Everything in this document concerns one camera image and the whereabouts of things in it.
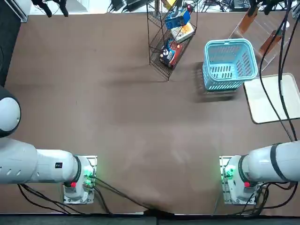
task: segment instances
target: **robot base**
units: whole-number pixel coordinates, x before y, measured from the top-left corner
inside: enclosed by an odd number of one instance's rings
[[[64,186],[64,204],[91,204],[94,201],[95,179],[89,178],[90,175],[96,176],[97,156],[78,156],[82,171],[76,187]]]
[[[256,186],[245,187],[244,182],[240,178],[238,171],[240,156],[221,156],[219,159],[225,204],[245,205],[256,191]],[[255,195],[254,193],[247,205],[255,204]]]

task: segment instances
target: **brown mat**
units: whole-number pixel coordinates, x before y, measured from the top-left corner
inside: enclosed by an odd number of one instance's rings
[[[242,16],[199,14],[197,34],[169,82],[148,65],[145,14],[30,16],[21,26],[7,79],[7,89],[22,106],[13,138],[36,148],[96,154],[98,176],[159,209],[212,213],[221,191],[220,155],[288,141],[279,123],[251,121],[243,89],[229,101],[199,95],[197,70],[205,43],[227,38]],[[296,32],[284,70],[297,82],[299,36]],[[276,70],[277,61],[264,74]],[[299,121],[294,124],[298,130]],[[60,199],[57,184],[32,186]],[[7,203],[0,212],[46,211],[27,203],[16,185],[0,188],[6,193],[1,202]],[[104,195],[113,212],[143,210],[114,194]],[[267,204],[288,195],[272,188]],[[299,194],[286,207],[265,213],[300,216],[298,206]],[[98,203],[78,209],[103,212]],[[217,213],[240,209],[220,203]]]

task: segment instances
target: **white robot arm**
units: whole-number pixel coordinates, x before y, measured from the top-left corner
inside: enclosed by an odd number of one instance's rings
[[[278,143],[245,156],[234,156],[224,175],[233,204],[246,204],[260,182],[298,182],[300,141]]]
[[[6,138],[17,129],[20,118],[18,101],[0,87],[0,184],[63,183],[65,203],[92,203],[90,176],[95,176],[95,169],[89,160]]]

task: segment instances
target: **blue basket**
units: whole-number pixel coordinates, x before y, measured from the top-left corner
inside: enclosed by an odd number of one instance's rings
[[[258,71],[253,47],[243,38],[209,41],[202,69],[208,91],[235,90]]]

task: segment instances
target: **black wire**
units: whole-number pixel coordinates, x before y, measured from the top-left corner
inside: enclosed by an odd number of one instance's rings
[[[286,57],[287,57],[287,53],[288,53],[288,51],[289,51],[289,49],[290,49],[291,42],[292,42],[292,38],[293,38],[293,36],[294,36],[294,33],[295,33],[295,30],[296,30],[297,24],[298,24],[298,22],[299,22],[299,19],[300,19],[300,14],[298,15],[297,20],[296,20],[296,23],[295,23],[295,25],[294,25],[294,27],[293,27],[293,29],[292,29],[292,34],[291,34],[289,43],[288,43],[287,48],[286,48],[285,56],[284,56],[283,61],[282,61],[282,69],[281,69],[281,72],[283,72],[283,66],[285,65],[285,60],[286,60]]]
[[[295,186],[294,186],[294,190],[292,191],[290,197],[289,197],[287,200],[285,200],[283,203],[281,203],[281,204],[279,204],[279,205],[275,205],[275,206],[265,207],[265,204],[266,204],[267,199],[268,199],[268,197],[269,197],[269,186],[270,186],[270,185],[274,185],[275,183],[274,183],[274,182],[266,182],[266,183],[263,183],[263,184],[260,186],[259,190],[262,189],[263,186],[266,185],[266,184],[268,184],[268,185],[267,185],[266,190],[265,190],[265,193],[264,193],[264,195],[263,195],[263,201],[262,201],[262,204],[260,205],[260,207],[255,208],[255,210],[257,210],[257,212],[251,213],[250,215],[246,215],[246,216],[257,216],[257,215],[259,215],[259,214],[262,212],[262,210],[276,209],[276,208],[279,208],[279,207],[282,207],[282,206],[288,204],[288,203],[291,201],[291,199],[294,197],[294,195],[295,195],[295,193],[296,193],[296,190],[297,190],[297,186],[298,186],[298,183],[296,183]],[[276,186],[285,190],[285,188],[282,187],[282,186],[279,186],[279,185],[276,185]],[[249,211],[252,211],[252,212],[253,212],[253,211],[254,211],[254,209],[248,209],[248,210],[245,210],[246,206],[247,206],[247,205],[244,206],[244,208],[243,208],[243,210],[242,210],[241,212],[237,212],[237,213],[231,214],[230,216],[238,215],[238,214],[241,215],[242,213],[245,213],[245,212],[249,212]]]
[[[22,188],[21,188],[21,185],[18,184],[18,188],[20,189],[20,192],[21,192],[21,194],[23,195],[23,197],[24,197],[28,202],[30,202],[31,204],[33,204],[33,205],[35,205],[35,206],[38,206],[38,207],[41,207],[41,208],[43,208],[43,209],[47,209],[47,210],[52,210],[52,211],[60,212],[60,213],[62,213],[62,214],[67,214],[67,213],[65,213],[65,212],[63,212],[63,211],[56,210],[56,209],[53,209],[53,208],[50,208],[50,207],[46,207],[46,206],[42,206],[42,205],[40,205],[40,204],[37,204],[37,203],[31,201],[31,200],[26,196],[26,194],[23,192],[23,190],[22,190]]]
[[[292,142],[293,139],[292,139],[292,137],[291,137],[289,131],[288,131],[288,130],[286,129],[286,127],[284,126],[284,124],[283,124],[283,122],[282,122],[282,120],[281,120],[281,118],[280,118],[278,112],[276,111],[276,109],[275,109],[275,107],[274,107],[274,105],[273,105],[273,103],[272,103],[272,101],[271,101],[271,99],[270,99],[270,97],[269,97],[269,95],[268,95],[268,93],[267,93],[267,90],[266,90],[266,88],[265,88],[265,86],[264,86],[264,84],[263,84],[263,79],[262,79],[263,60],[264,60],[264,58],[265,58],[265,56],[266,56],[268,50],[270,49],[270,46],[272,45],[272,43],[274,42],[276,36],[278,35],[278,33],[279,33],[281,27],[283,26],[284,22],[285,22],[285,17],[284,17],[283,21],[281,22],[281,24],[280,24],[279,28],[277,29],[277,31],[276,31],[274,37],[273,37],[272,40],[270,41],[270,43],[269,43],[267,49],[265,50],[265,52],[264,52],[264,54],[263,54],[263,56],[262,56],[261,64],[260,64],[260,66],[259,66],[259,79],[260,79],[260,81],[261,81],[262,89],[263,89],[264,93],[266,94],[266,97],[267,97],[267,99],[268,99],[268,101],[269,101],[269,103],[270,103],[272,109],[274,110],[274,113],[275,113],[276,116],[278,117],[278,120],[279,120],[280,124],[282,125],[282,127],[284,128],[284,130],[285,130],[286,134],[288,135],[290,141]]]
[[[110,6],[112,6],[112,4],[113,4],[113,3],[111,2],[111,3],[109,4],[109,6],[107,7],[107,11],[106,11],[107,13],[108,13],[108,9],[110,8]]]
[[[287,23],[287,18],[288,18],[288,14],[291,10],[291,5],[292,5],[292,1],[288,0],[288,5],[287,5],[287,10],[286,10],[286,14],[285,14],[285,23],[283,26],[283,31],[282,31],[282,38],[281,38],[281,46],[280,46],[280,54],[279,54],[279,65],[278,65],[278,89],[279,89],[279,96],[280,96],[280,101],[281,101],[281,105],[282,108],[285,112],[286,118],[289,121],[293,136],[294,136],[294,140],[297,141],[297,136],[296,136],[296,131],[294,128],[294,125],[289,117],[288,111],[286,109],[286,105],[285,105],[285,100],[284,97],[282,95],[282,90],[281,90],[281,84],[282,84],[282,72],[283,72],[283,66],[281,64],[281,60],[282,60],[282,54],[283,54],[283,47],[284,47],[284,43],[285,43],[285,31],[286,31],[286,23]]]
[[[74,212],[79,213],[80,215],[86,215],[85,213],[79,212],[79,211],[73,209],[72,207],[70,207],[70,206],[68,206],[68,205],[66,205],[66,204],[64,204],[64,203],[61,203],[61,202],[58,202],[58,201],[54,201],[54,200],[52,200],[52,199],[46,197],[46,196],[43,195],[42,193],[36,191],[34,188],[29,187],[29,186],[26,185],[26,184],[21,184],[21,186],[22,186],[23,188],[25,188],[28,192],[32,193],[33,195],[38,196],[38,197],[40,197],[40,198],[42,198],[42,199],[44,199],[44,200],[46,200],[46,201],[49,201],[49,202],[56,203],[56,204],[62,205],[62,206],[64,206],[64,207],[67,207],[68,209],[71,209],[71,210],[73,210]]]
[[[102,203],[103,203],[103,206],[104,206],[104,208],[105,208],[106,213],[112,214],[112,213],[110,212],[110,210],[108,209],[107,205],[106,205],[106,202],[105,202],[105,200],[104,200],[104,197],[103,197],[101,191],[100,191],[97,187],[94,187],[94,189],[95,189],[95,191],[98,192],[98,194],[99,194],[99,196],[100,196],[100,198],[101,198],[101,201],[102,201]]]
[[[111,185],[109,185],[109,184],[106,183],[105,181],[99,179],[98,177],[90,176],[90,178],[94,178],[94,179],[96,179],[96,180],[98,180],[98,181],[104,183],[104,184],[107,185],[109,188],[111,188],[112,190],[114,190],[114,193],[120,195],[121,197],[127,198],[128,200],[132,201],[133,203],[135,203],[135,204],[137,204],[137,205],[139,205],[139,206],[142,206],[142,207],[144,207],[144,208],[146,208],[146,209],[148,209],[148,210],[151,210],[151,209],[152,209],[152,208],[150,208],[150,207],[148,207],[148,206],[145,206],[144,204],[138,203],[136,200],[134,200],[134,199],[130,198],[128,195],[126,195],[126,194],[120,192],[118,189],[112,187]]]
[[[0,53],[1,53],[1,58],[0,58],[0,60],[2,61],[0,61],[0,72],[2,71],[2,69],[3,69],[3,65],[4,65],[4,54],[3,54],[3,50],[2,50],[2,48],[1,48],[1,46],[0,46]]]
[[[31,194],[33,194],[33,195],[35,195],[35,196],[38,196],[38,197],[43,198],[43,199],[47,198],[47,197],[46,197],[45,195],[43,195],[42,193],[40,193],[40,192],[38,192],[38,191],[32,189],[31,187],[29,187],[29,186],[27,186],[27,185],[22,185],[22,184],[21,184],[21,186],[22,186],[26,191],[28,191],[29,193],[31,193]],[[63,207],[61,207],[61,206],[58,205],[57,203],[54,203],[54,204],[55,204],[57,207],[59,207],[59,208],[61,208],[62,210],[64,210],[67,214],[71,214],[70,212],[68,212],[67,210],[65,210]]]

